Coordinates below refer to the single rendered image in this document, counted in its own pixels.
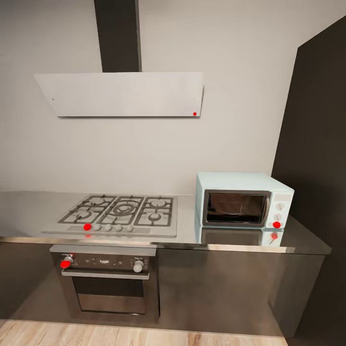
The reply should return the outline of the microwave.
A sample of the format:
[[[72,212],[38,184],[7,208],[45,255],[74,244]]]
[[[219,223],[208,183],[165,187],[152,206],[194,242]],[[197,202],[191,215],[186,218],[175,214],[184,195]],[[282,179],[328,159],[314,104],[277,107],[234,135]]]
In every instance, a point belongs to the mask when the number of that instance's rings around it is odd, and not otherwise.
[[[265,173],[197,173],[201,225],[283,228],[294,190]]]

